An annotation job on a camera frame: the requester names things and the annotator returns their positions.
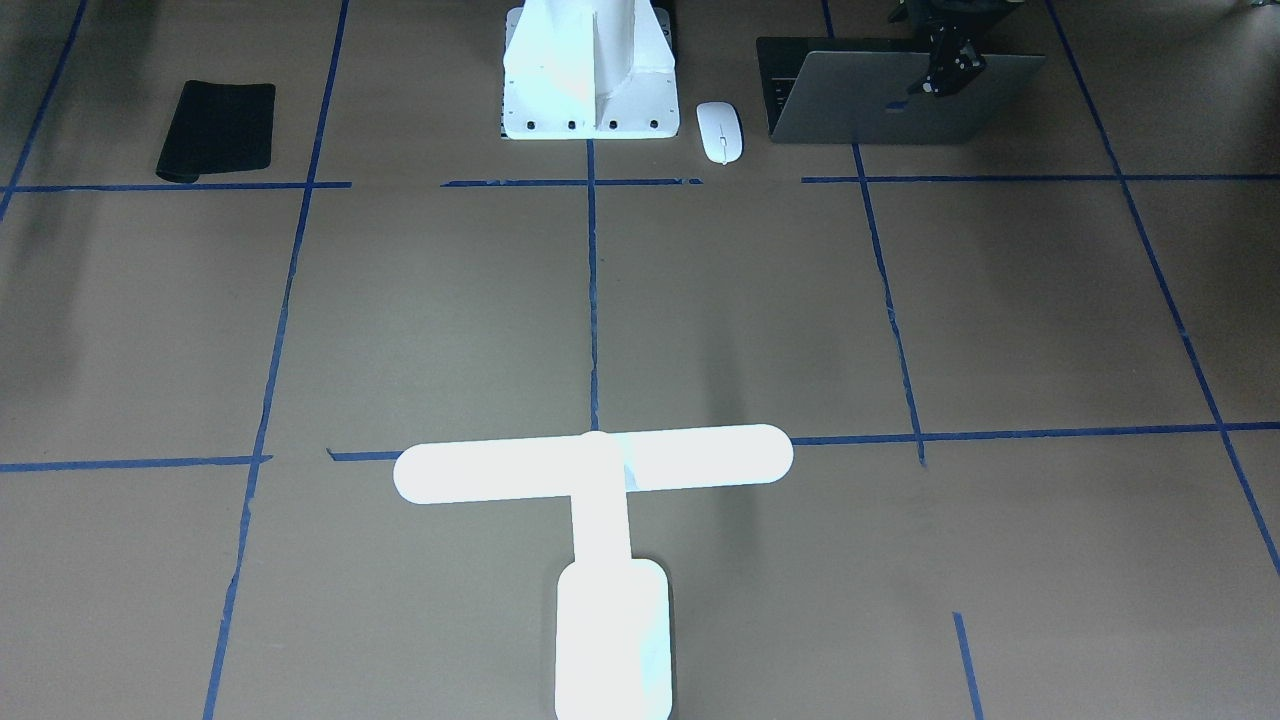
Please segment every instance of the rectangular white base plate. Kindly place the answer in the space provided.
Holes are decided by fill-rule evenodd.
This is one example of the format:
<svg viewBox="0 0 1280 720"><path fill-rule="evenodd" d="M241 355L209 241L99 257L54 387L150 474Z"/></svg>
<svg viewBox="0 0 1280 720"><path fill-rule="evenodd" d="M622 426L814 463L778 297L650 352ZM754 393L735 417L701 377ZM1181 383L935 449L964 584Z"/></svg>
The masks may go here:
<svg viewBox="0 0 1280 720"><path fill-rule="evenodd" d="M671 603L652 560L573 562L556 611L559 720L671 716Z"/></svg>
<svg viewBox="0 0 1280 720"><path fill-rule="evenodd" d="M507 13L507 40L516 32L521 8ZM655 8L668 46L671 17ZM637 73L604 100L600 124L595 118L544 118L522 97L518 82L507 81L502 92L502 135L512 140L645 140L675 137L680 129L680 101L671 73Z"/></svg>

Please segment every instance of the black mouse pad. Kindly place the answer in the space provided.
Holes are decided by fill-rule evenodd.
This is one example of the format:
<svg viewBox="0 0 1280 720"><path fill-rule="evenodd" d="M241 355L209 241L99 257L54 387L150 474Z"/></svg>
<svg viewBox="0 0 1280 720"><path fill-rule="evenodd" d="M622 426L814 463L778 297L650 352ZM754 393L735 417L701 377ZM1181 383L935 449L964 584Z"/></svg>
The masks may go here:
<svg viewBox="0 0 1280 720"><path fill-rule="evenodd" d="M156 174L193 183L207 173L261 170L271 164L274 115L274 85L189 79L169 123Z"/></svg>

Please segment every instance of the blue painter's tape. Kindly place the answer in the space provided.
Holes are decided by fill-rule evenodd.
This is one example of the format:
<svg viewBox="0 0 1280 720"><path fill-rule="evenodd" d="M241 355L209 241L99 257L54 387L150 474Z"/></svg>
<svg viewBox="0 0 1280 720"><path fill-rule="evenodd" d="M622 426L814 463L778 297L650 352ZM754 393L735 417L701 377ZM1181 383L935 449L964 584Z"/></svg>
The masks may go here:
<svg viewBox="0 0 1280 720"><path fill-rule="evenodd" d="M582 187L585 179L477 179L449 181L440 187Z"/></svg>
<svg viewBox="0 0 1280 720"><path fill-rule="evenodd" d="M348 190L351 182L206 182L193 184L29 184L14 192L198 192L212 190Z"/></svg>
<svg viewBox="0 0 1280 720"><path fill-rule="evenodd" d="M822 0L822 19L827 23L827 37L836 37L836 26L831 22L831 3Z"/></svg>
<svg viewBox="0 0 1280 720"><path fill-rule="evenodd" d="M329 459L334 462L385 462L388 460L397 460L403 450L387 450L375 452L334 452L325 448L329 454Z"/></svg>
<svg viewBox="0 0 1280 720"><path fill-rule="evenodd" d="M800 178L805 184L820 183L852 183L865 179L872 184L901 184L901 183L979 183L979 182L1115 182L1115 176L1084 174L1084 176L867 176L859 178L854 176L805 176Z"/></svg>
<svg viewBox="0 0 1280 720"><path fill-rule="evenodd" d="M1280 181L1280 174L1276 173L1239 173L1239 174L1140 174L1140 176L1124 176L1125 179L1138 181L1138 182L1270 182Z"/></svg>
<svg viewBox="0 0 1280 720"><path fill-rule="evenodd" d="M645 187L654 184L684 184L684 183L685 181L680 178L634 178L634 179L595 181L596 186L608 184L608 186L627 186L627 187Z"/></svg>
<svg viewBox="0 0 1280 720"><path fill-rule="evenodd" d="M262 455L266 446L266 429L271 419L271 402L275 397L275 383L280 372L280 355L284 351L284 333L289 322L289 297L293 292L293 278L298 270L298 256L302 252L302 238L306 234L307 217L311 211L311 195L315 190L316 170L320 165L320 149L324 146L325 123L329 117L329 104L333 99L333 86L338 76L338 58L342 54L342 38L347 28L347 10L349 0L342 0L342 10L338 14L338 27L333 38L333 53L329 56L329 76L325 81L324 96L320 101L320 117L316 120L315 142L311 146L311 167L307 170L307 187L302 191L302 208L298 210L298 227L293 236L293 252L289 256L289 272L284 282L284 297L280 301L280 314L276 319L275 343L271 348L271 364L268 369L266 388L262 392L262 418L259 421L257 436L253 441L253 455ZM236 596L239 592L241 569L244 564L244 547L248 542L248 527L252 518L251 503L257 492L257 478L260 462L252 462L248 469L248 479L244 483L244 503L241 507L239 541L236 551L236 571L227 585L227 596L223 601L223 616L218 628L218 643L214 648L214 664L209 673L209 691L205 694L204 720L214 720L214 708L218 705L218 689L223 676L223 661L227 657L227 642L230 638L232 618L236 610Z"/></svg>
<svg viewBox="0 0 1280 720"><path fill-rule="evenodd" d="M586 141L586 261L590 270L588 301L591 314L591 429L600 429L600 293L595 249L595 142Z"/></svg>
<svg viewBox="0 0 1280 720"><path fill-rule="evenodd" d="M1225 432L1222 433L1222 445L1226 447L1226 456L1231 461L1231 469L1235 470L1235 478L1240 483L1244 500L1249 505L1249 512L1253 514L1253 524L1258 527L1258 533L1262 536L1262 544L1267 548L1267 555L1271 557L1271 566L1280 575L1280 552L1276 551L1275 538L1271 537L1266 518L1262 516L1262 509L1258 507L1258 500L1253 496L1253 487L1249 484L1249 478L1244 474L1240 457L1235 454L1235 443L1231 442L1231 436Z"/></svg>
<svg viewBox="0 0 1280 720"><path fill-rule="evenodd" d="M220 457L143 457L137 460L65 460L55 462L0 462L0 473L59 473L68 470L129 470L145 468L234 466L266 462L270 455Z"/></svg>
<svg viewBox="0 0 1280 720"><path fill-rule="evenodd" d="M978 675L973 671L973 655L969 652L969 633L964 629L964 616L952 612L956 625L956 639L960 642L960 660L964 662L964 676L969 684L969 703L973 705L973 720L983 720L982 696L978 694Z"/></svg>
<svg viewBox="0 0 1280 720"><path fill-rule="evenodd" d="M920 415L915 409L915 392L911 389L911 373L906 366L906 350L902 347L902 332L897 324L897 311L893 309L893 291L888 284L888 270L884 266L884 252L881 249L879 229L876 224L876 209L872 206L872 191L867 184L867 169L863 167L863 154L858 145L854 145L854 164L858 167L859 187L863 192L863 208L867 210L867 227L872 233L872 250L876 252L876 268L881 274L881 283L884 286L884 309L888 313L888 327L893 332L893 343L897 346L897 363L902 372L902 391L906 393L906 409L911 416L911 432L915 433L915 452L920 459L920 465L925 464L924 439L920 437Z"/></svg>
<svg viewBox="0 0 1280 720"><path fill-rule="evenodd" d="M1226 425L1231 432L1280 430L1280 421L1234 423ZM1217 433L1213 423L1193 423L1185 425L1130 425L1111 428L1038 428L1025 430L961 430L950 433L884 433L865 436L829 436L791 438L795 446L813 445L883 445L899 442L972 442L983 439L1034 439L1034 438L1073 438L1073 437L1120 437L1120 436L1158 436L1181 433Z"/></svg>

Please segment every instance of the laptop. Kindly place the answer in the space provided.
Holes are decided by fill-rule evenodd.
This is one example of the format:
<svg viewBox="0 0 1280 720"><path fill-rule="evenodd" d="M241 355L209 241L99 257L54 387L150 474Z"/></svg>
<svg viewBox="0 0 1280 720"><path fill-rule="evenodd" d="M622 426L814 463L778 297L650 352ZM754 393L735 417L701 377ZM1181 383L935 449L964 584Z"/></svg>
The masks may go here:
<svg viewBox="0 0 1280 720"><path fill-rule="evenodd" d="M929 67L913 40L760 37L755 53L769 138L824 145L965 142L1044 64L1043 55L988 51L968 87L934 97L908 92Z"/></svg>

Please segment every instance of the t-shaped block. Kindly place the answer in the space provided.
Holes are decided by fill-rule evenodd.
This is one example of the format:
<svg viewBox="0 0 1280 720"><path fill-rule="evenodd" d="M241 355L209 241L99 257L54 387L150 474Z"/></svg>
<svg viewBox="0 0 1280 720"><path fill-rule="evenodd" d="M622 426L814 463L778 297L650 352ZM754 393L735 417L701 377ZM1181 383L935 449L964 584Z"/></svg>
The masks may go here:
<svg viewBox="0 0 1280 720"><path fill-rule="evenodd" d="M791 469L772 425L419 445L396 461L416 503L568 496L573 562L556 614L559 720L671 715L667 574L631 557L628 491L772 483Z"/></svg>

